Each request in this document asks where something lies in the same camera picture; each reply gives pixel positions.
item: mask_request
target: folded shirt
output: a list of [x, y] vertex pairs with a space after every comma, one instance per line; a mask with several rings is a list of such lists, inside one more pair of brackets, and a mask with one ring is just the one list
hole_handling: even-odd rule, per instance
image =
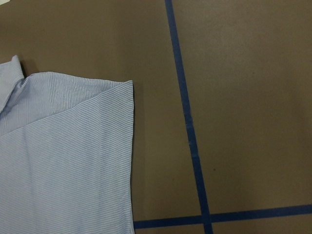
[[0, 233], [133, 234], [132, 81], [0, 64]]

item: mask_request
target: brown floor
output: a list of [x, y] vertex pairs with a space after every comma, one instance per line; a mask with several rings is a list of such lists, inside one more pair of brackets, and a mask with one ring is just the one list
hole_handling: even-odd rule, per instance
[[[174, 0], [211, 213], [312, 204], [312, 2]], [[0, 63], [133, 80], [134, 220], [200, 215], [164, 1], [11, 0]], [[311, 233], [312, 215], [215, 234]], [[204, 233], [202, 225], [137, 230]]]

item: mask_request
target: blue tape line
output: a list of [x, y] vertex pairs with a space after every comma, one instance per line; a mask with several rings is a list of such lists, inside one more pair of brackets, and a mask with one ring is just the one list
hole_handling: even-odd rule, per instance
[[179, 217], [179, 218], [164, 218], [154, 219], [145, 221], [134, 222], [135, 229], [143, 228], [159, 228], [159, 227], [170, 227], [180, 225], [191, 225], [191, 224], [202, 224], [202, 216], [190, 216], [190, 217]]
[[[289, 206], [283, 208], [273, 208], [264, 210], [254, 211], [241, 211], [232, 213], [221, 213], [212, 214], [212, 223], [229, 222], [238, 220], [258, 219], [258, 218], [273, 218], [273, 217], [284, 217], [291, 215], [309, 215], [312, 214], [312, 205], [302, 206]], [[169, 226], [181, 226], [181, 225], [192, 225], [201, 224], [202, 216], [189, 216], [189, 217], [178, 217], [178, 218], [165, 218], [165, 219], [154, 219], [135, 221], [135, 229], [143, 228], [160, 228]]]
[[312, 214], [312, 205], [290, 206], [290, 207], [273, 208], [273, 209], [265, 209], [265, 210], [213, 214], [211, 218], [212, 218], [213, 223], [219, 223], [219, 222], [236, 221], [236, 220], [272, 218], [272, 217], [307, 215], [307, 214]]
[[165, 0], [165, 4], [166, 4], [168, 24], [169, 24], [170, 35], [171, 35], [171, 42], [172, 42], [172, 47], [173, 47], [173, 52], [174, 52], [174, 57], [175, 57], [175, 68], [176, 68], [177, 78], [178, 78], [179, 87], [180, 87], [185, 125], [186, 125], [189, 145], [190, 145], [191, 156], [192, 156], [192, 163], [193, 163], [193, 169], [194, 169], [194, 174], [195, 174], [197, 193], [198, 193], [198, 198], [199, 198], [199, 204], [200, 204], [204, 230], [205, 230], [205, 234], [213, 234], [213, 228], [212, 228], [211, 217], [210, 217], [210, 212], [209, 212], [209, 207], [208, 207], [204, 178], [203, 178], [203, 174], [201, 170], [200, 159], [198, 156], [198, 148], [197, 148], [195, 130], [193, 126], [193, 119], [191, 116], [191, 107], [190, 107], [189, 95], [188, 95], [187, 85], [186, 85], [186, 80], [185, 80], [181, 49], [180, 49], [179, 39], [177, 35], [176, 20], [175, 20], [173, 5], [172, 5], [171, 0]]

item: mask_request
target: blue tape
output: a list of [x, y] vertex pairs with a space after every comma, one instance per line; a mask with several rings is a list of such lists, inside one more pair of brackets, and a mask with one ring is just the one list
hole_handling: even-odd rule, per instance
[[187, 85], [186, 85], [186, 80], [185, 80], [182, 55], [181, 55], [181, 49], [180, 49], [179, 39], [177, 35], [176, 20], [175, 20], [173, 5], [172, 5], [171, 0], [165, 0], [165, 4], [166, 4], [168, 24], [169, 24], [170, 35], [171, 35], [172, 48], [173, 48], [174, 57], [175, 57], [175, 68], [176, 68], [178, 83], [180, 87], [185, 125], [186, 125], [189, 145], [190, 145], [197, 193], [198, 193], [200, 210], [201, 210], [201, 215], [202, 215], [202, 221], [203, 221], [202, 223], [204, 225], [205, 234], [213, 234], [213, 228], [212, 228], [211, 217], [210, 217], [210, 212], [209, 212], [209, 207], [208, 207], [204, 178], [203, 178], [203, 174], [201, 170], [200, 159], [198, 156], [196, 135], [195, 135], [195, 130], [193, 126], [193, 119], [191, 116], [189, 94], [187, 91]]
[[213, 223], [219, 223], [219, 222], [236, 221], [236, 220], [272, 218], [272, 217], [307, 215], [307, 214], [312, 214], [312, 205], [289, 206], [289, 207], [273, 208], [273, 209], [265, 209], [265, 210], [213, 214], [211, 218], [212, 218]]
[[202, 224], [202, 216], [190, 216], [190, 217], [179, 217], [179, 218], [164, 218], [154, 219], [145, 221], [134, 222], [135, 229], [143, 228], [159, 228], [159, 227], [170, 227], [180, 225], [191, 225], [191, 224]]
[[[219, 223], [238, 220], [284, 217], [291, 215], [309, 215], [309, 214], [312, 214], [312, 205], [289, 206], [264, 210], [212, 214], [211, 219], [212, 223]], [[134, 228], [143, 229], [143, 228], [160, 228], [169, 226], [192, 225], [192, 224], [201, 224], [202, 221], [203, 220], [201, 215], [178, 217], [178, 218], [154, 219], [145, 221], [135, 221]]]

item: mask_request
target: striped shirt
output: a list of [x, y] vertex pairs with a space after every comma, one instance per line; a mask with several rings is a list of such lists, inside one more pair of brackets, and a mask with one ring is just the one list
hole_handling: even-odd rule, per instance
[[0, 64], [0, 233], [133, 234], [132, 81]]

